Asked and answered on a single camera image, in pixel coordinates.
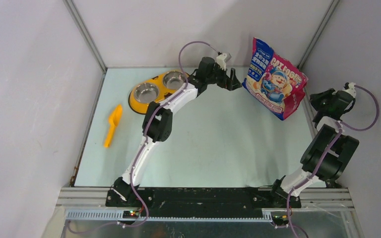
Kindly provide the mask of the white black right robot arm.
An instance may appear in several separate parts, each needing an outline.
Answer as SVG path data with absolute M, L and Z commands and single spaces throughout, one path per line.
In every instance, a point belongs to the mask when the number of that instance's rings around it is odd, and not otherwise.
M 331 88 L 310 95 L 310 105 L 317 112 L 313 118 L 317 134 L 302 155 L 301 166 L 274 182 L 268 195 L 271 205 L 282 207 L 310 185 L 342 175 L 359 145 L 358 139 L 345 135 L 341 121 L 354 107 L 356 94 L 354 84 L 347 83 L 343 90 Z

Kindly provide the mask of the yellow double pet bowl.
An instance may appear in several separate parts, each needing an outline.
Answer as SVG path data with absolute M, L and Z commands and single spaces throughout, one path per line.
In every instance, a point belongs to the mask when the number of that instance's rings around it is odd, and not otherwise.
M 137 114 L 144 115 L 149 103 L 159 103 L 175 93 L 185 82 L 180 70 L 169 70 L 135 85 L 129 94 L 129 107 Z

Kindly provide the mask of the yellow plastic food scoop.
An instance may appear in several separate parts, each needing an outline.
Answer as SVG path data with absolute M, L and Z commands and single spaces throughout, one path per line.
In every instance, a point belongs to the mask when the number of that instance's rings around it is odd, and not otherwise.
M 118 104 L 108 117 L 109 129 L 104 142 L 104 147 L 109 148 L 113 140 L 116 128 L 121 120 L 123 114 L 123 107 Z

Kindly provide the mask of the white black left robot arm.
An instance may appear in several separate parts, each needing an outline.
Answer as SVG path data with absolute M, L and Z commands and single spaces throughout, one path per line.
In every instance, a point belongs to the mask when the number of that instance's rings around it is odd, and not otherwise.
M 185 104 L 196 99 L 210 84 L 228 91 L 241 88 L 234 68 L 228 70 L 230 55 L 220 53 L 216 58 L 203 57 L 193 75 L 184 74 L 183 83 L 172 95 L 160 102 L 151 102 L 142 123 L 142 138 L 135 158 L 113 184 L 112 190 L 124 206 L 137 200 L 136 189 L 141 183 L 151 151 L 166 141 L 171 132 L 174 114 Z

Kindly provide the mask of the colourful cat food bag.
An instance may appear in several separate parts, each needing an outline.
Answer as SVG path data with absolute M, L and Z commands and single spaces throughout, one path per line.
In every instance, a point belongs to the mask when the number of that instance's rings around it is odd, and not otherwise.
M 243 87 L 280 120 L 299 107 L 308 78 L 263 40 L 254 37 Z

